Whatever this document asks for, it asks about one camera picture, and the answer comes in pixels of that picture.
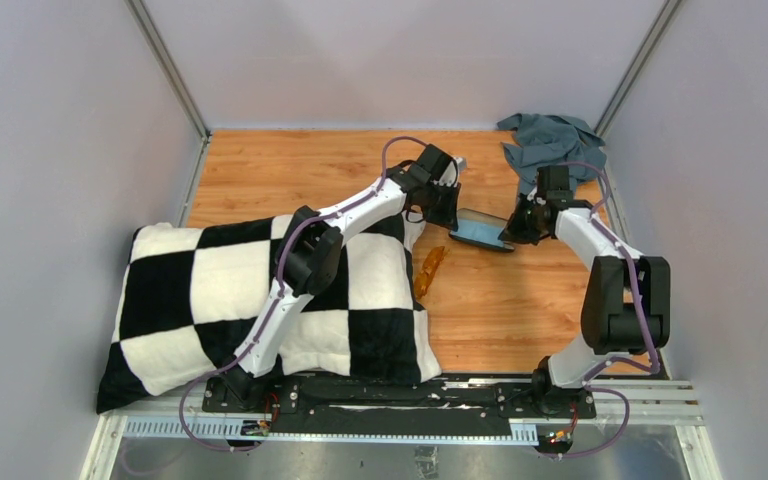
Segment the black glasses case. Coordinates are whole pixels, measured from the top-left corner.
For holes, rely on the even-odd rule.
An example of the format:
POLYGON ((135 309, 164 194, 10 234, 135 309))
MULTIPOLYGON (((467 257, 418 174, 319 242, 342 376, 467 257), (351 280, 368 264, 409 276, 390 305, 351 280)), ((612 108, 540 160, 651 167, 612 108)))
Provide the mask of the black glasses case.
POLYGON ((456 214, 458 228, 449 237, 471 246, 500 253, 511 253, 515 247, 499 238, 507 220, 468 208, 459 208, 456 214))

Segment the orange sunglasses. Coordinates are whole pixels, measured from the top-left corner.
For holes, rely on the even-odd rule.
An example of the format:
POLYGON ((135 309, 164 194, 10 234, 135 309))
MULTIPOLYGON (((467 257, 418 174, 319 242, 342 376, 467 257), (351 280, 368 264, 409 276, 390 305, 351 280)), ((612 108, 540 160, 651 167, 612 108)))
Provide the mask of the orange sunglasses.
POLYGON ((448 249, 445 246, 437 246, 429 251, 414 278, 413 293, 417 299, 427 295, 430 285, 447 254, 448 249))

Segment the small blue cleaning cloth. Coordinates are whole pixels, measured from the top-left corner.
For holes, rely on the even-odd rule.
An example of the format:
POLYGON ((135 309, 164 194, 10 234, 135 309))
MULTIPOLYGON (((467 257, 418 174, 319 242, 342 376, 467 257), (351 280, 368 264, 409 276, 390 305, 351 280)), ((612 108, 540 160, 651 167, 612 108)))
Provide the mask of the small blue cleaning cloth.
POLYGON ((450 236, 459 241, 486 248, 506 249, 508 245, 499 239, 503 227, 479 220, 458 221, 458 228, 450 236))

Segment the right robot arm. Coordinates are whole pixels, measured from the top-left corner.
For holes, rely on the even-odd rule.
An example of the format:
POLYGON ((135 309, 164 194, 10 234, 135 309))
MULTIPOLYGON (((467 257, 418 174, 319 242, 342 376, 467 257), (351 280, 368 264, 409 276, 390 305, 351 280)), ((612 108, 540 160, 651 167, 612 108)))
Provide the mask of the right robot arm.
POLYGON ((589 272, 579 334, 545 357, 532 375, 532 406, 549 418, 561 414, 614 364, 659 373, 658 350, 670 335, 668 261, 631 247, 601 220, 598 205, 576 199, 570 166, 538 168, 535 187, 519 195, 499 236, 518 244, 559 240, 589 272))

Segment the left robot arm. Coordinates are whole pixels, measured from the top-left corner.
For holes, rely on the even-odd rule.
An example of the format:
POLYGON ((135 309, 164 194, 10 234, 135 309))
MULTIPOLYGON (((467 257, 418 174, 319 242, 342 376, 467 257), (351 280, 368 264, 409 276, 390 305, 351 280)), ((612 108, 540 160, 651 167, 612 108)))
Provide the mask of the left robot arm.
POLYGON ((264 405, 265 378, 285 337, 303 308, 336 278, 348 240, 404 212, 448 230, 457 228, 460 176, 466 167, 464 158, 426 143, 417 159, 384 165, 376 181, 350 198, 319 210, 296 210, 279 245, 267 300, 233 358, 215 373, 231 404, 243 413, 264 405))

